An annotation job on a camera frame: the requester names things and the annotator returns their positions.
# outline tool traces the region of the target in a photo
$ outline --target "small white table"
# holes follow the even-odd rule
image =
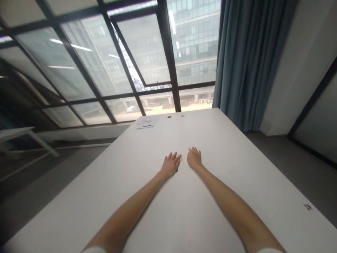
[[[31,126],[31,127],[25,127],[25,128],[0,130],[0,144],[5,141],[8,141],[8,140],[27,134],[30,137],[32,137],[36,142],[38,142],[42,147],[44,147],[50,154],[52,154],[52,156],[59,157],[60,155],[51,146],[49,146],[47,143],[41,140],[40,137],[37,136],[32,131],[33,128],[34,127]],[[12,154],[9,150],[7,150],[4,145],[0,147],[0,151],[6,153],[8,156],[11,156],[15,159],[18,158],[16,155]]]
[[[195,146],[209,171],[251,206],[287,252],[336,253],[337,229],[219,109],[160,115],[152,128],[136,127],[118,137],[3,251],[80,253],[113,212],[160,170],[165,155],[177,151],[183,156],[178,173],[154,197],[123,253],[244,253],[186,162],[188,147]]]

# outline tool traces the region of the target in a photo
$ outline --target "window frame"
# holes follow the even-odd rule
[[[37,4],[39,5],[40,9],[46,16],[45,20],[40,20],[36,22],[32,22],[29,24],[21,25],[18,27],[9,28],[1,19],[0,19],[0,26],[2,27],[2,30],[0,30],[0,37],[3,36],[10,36],[12,38],[12,41],[8,41],[5,43],[0,44],[0,49],[3,48],[9,48],[9,47],[18,47],[25,55],[26,57],[33,63],[33,65],[38,69],[38,71],[42,74],[42,76],[50,83],[50,85],[55,89],[57,92],[57,95],[61,100],[63,100],[63,103],[54,103],[50,105],[44,105],[40,103],[39,105],[28,109],[28,110],[39,110],[43,112],[43,109],[48,108],[57,108],[60,106],[68,106],[69,109],[76,115],[76,117],[79,119],[79,121],[83,124],[83,126],[75,126],[75,127],[66,127],[61,128],[57,126],[58,129],[69,129],[69,128],[82,128],[86,126],[95,126],[95,125],[111,125],[111,124],[119,124],[119,123],[125,123],[125,122],[133,122],[133,121],[123,121],[123,122],[117,122],[114,115],[112,114],[110,108],[105,103],[106,100],[111,99],[118,99],[118,98],[128,98],[128,97],[134,97],[137,101],[139,110],[141,111],[142,116],[145,116],[146,113],[144,111],[143,105],[140,100],[140,96],[143,95],[151,95],[151,94],[157,94],[157,93],[163,93],[163,92],[172,92],[173,94],[173,101],[176,112],[181,112],[181,106],[180,106],[180,97],[179,97],[179,91],[180,90],[187,90],[187,89],[194,89],[194,88],[201,88],[201,87],[207,87],[207,86],[214,86],[215,81],[211,82],[203,82],[203,83],[196,83],[196,84],[189,84],[189,85],[182,85],[178,86],[177,82],[177,73],[176,73],[176,65],[174,60],[174,52],[173,52],[173,45],[171,40],[171,30],[170,30],[170,22],[169,22],[169,14],[167,11],[167,3],[166,0],[158,0],[158,4],[155,6],[148,6],[142,9],[137,9],[130,12],[125,13],[119,13],[115,15],[108,16],[108,11],[118,9],[121,7],[130,6],[133,4],[139,4],[143,2],[148,2],[149,0],[119,0],[114,1],[111,3],[104,3],[103,0],[98,0],[97,6],[92,6],[86,9],[81,9],[78,11],[73,11],[66,14],[61,15],[55,15],[49,6],[47,0],[36,0]],[[170,74],[170,81],[169,82],[162,82],[162,83],[155,83],[155,84],[146,84],[144,82],[144,79],[141,75],[141,72],[139,71],[139,68],[132,56],[132,53],[130,52],[130,49],[128,48],[128,45],[126,44],[126,41],[118,27],[119,21],[125,21],[129,19],[139,18],[146,15],[152,15],[155,14],[157,17],[161,40],[164,47],[165,57],[168,65],[168,70]],[[129,80],[130,86],[132,88],[131,93],[125,93],[125,94],[118,94],[118,95],[111,95],[111,96],[102,96],[96,87],[94,81],[92,80],[92,77],[90,76],[89,72],[85,68],[81,58],[77,54],[76,50],[71,46],[70,40],[67,37],[66,33],[62,29],[62,24],[66,22],[71,22],[75,20],[80,20],[84,18],[93,17],[96,15],[102,15],[105,23],[108,27],[111,39],[116,47],[118,56],[120,57],[120,60],[122,62],[123,68],[125,70],[125,73],[127,75],[127,78]],[[223,11],[221,11],[220,14],[220,22],[223,19]],[[83,75],[84,79],[88,83],[89,87],[93,91],[95,98],[89,98],[89,99],[81,99],[81,100],[75,100],[75,101],[67,101],[64,96],[60,93],[60,91],[56,88],[56,86],[53,84],[50,78],[45,74],[44,70],[41,68],[41,66],[37,63],[37,61],[30,55],[30,53],[26,50],[25,46],[17,39],[17,36],[22,33],[26,33],[29,31],[34,31],[46,27],[52,27],[60,40],[63,42],[65,49],[67,50],[68,54],[71,56],[72,60],[75,62],[75,65],[77,66],[78,70]],[[128,70],[127,63],[123,57],[122,50],[119,46],[118,39],[115,36],[115,31],[121,40],[126,52],[128,53],[130,57],[130,61],[132,62],[134,68],[136,69],[141,82],[143,83],[144,87],[153,87],[153,86],[159,86],[164,84],[171,84],[170,88],[163,88],[163,89],[153,89],[153,90],[146,90],[146,91],[140,91],[138,92],[136,90],[136,87],[133,83],[131,74]],[[219,37],[218,40],[221,38],[221,29],[219,31]],[[4,64],[10,68],[14,69],[15,71],[21,73],[28,79],[33,79],[26,74],[24,74],[21,70],[19,70],[17,67],[13,66],[8,61],[1,58],[1,60],[4,62]],[[95,125],[89,125],[86,124],[86,122],[82,119],[82,117],[76,112],[75,109],[73,109],[72,105],[77,104],[85,104],[85,103],[91,103],[91,102],[99,102],[102,108],[104,109],[105,113],[111,120],[111,123],[103,123],[103,124],[95,124]]]

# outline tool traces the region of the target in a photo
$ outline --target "paper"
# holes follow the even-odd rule
[[[159,116],[141,117],[137,122],[136,129],[153,127],[158,119]]]

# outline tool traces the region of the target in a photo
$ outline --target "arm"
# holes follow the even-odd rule
[[[189,149],[187,162],[205,183],[249,253],[256,253],[264,248],[274,248],[285,252],[281,244],[249,205],[203,166],[200,150],[198,151],[194,147]]]
[[[135,226],[155,193],[166,179],[176,173],[181,158],[181,155],[176,155],[175,152],[174,154],[170,153],[168,157],[165,156],[163,166],[157,175],[117,209],[85,246],[84,250],[91,247],[103,248],[107,253],[121,250],[129,232]]]

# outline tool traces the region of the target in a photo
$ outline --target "white sleeve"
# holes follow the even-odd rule
[[[82,253],[106,253],[104,249],[99,248],[99,247],[93,247],[93,248],[89,248],[86,249],[85,251],[83,251]]]
[[[260,250],[258,253],[282,253],[282,252],[278,251],[277,249],[265,248]]]

